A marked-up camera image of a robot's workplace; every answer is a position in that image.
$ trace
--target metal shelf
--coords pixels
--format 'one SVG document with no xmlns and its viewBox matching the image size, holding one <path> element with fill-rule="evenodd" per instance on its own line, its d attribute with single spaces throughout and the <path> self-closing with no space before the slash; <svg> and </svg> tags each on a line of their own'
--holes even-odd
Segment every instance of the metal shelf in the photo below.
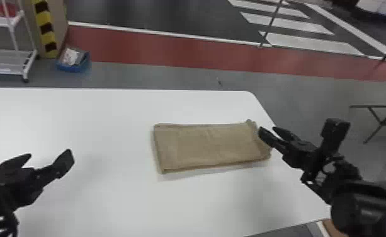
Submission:
<svg viewBox="0 0 386 237">
<path fill-rule="evenodd" d="M 15 51 L 0 49 L 0 74 L 18 74 L 27 78 L 37 51 Z"/>
<path fill-rule="evenodd" d="M 23 16 L 24 16 L 24 11 L 21 10 L 17 12 L 15 17 L 9 18 L 11 22 L 11 27 L 14 28 L 16 24 L 18 24 L 18 22 L 22 19 Z M 8 20 L 6 19 L 6 17 L 0 16 L 0 27 L 8 27 Z"/>
</svg>

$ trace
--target red floor stripe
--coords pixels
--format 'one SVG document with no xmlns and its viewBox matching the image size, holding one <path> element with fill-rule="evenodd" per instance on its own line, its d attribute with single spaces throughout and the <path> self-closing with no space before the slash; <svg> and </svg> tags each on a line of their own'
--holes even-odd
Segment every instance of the red floor stripe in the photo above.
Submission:
<svg viewBox="0 0 386 237">
<path fill-rule="evenodd" d="M 91 60 L 175 67 L 386 81 L 386 62 L 308 50 L 263 48 L 70 26 L 67 43 Z"/>
</svg>

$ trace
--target white table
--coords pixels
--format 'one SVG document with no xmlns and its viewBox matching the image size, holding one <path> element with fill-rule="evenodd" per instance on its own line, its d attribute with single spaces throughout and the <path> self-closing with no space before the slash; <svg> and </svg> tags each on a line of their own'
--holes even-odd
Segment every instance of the white table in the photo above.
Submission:
<svg viewBox="0 0 386 237">
<path fill-rule="evenodd" d="M 20 236 L 247 236 L 329 217 L 277 151 L 268 161 L 160 175 L 152 126 L 255 120 L 243 91 L 0 89 L 0 162 L 28 166 L 71 148 L 76 160 L 31 206 Z"/>
</svg>

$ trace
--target folded cloth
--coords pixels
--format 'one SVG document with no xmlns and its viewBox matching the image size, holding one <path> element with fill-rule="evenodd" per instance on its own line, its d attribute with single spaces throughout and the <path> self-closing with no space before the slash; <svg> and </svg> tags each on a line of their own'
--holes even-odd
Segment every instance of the folded cloth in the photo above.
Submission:
<svg viewBox="0 0 386 237">
<path fill-rule="evenodd" d="M 256 123 L 156 124 L 154 143 L 162 173 L 237 165 L 270 157 L 271 148 L 258 137 Z"/>
</svg>

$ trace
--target yellow and black striped post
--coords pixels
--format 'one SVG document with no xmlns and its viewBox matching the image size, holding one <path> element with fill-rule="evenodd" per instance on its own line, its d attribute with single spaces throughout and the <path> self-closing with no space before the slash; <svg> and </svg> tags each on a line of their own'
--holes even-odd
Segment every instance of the yellow and black striped post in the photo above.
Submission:
<svg viewBox="0 0 386 237">
<path fill-rule="evenodd" d="M 46 0 L 32 0 L 32 3 L 35 20 L 40 29 L 40 40 L 45 50 L 45 57 L 56 58 L 58 54 L 56 36 L 48 3 Z"/>
</svg>

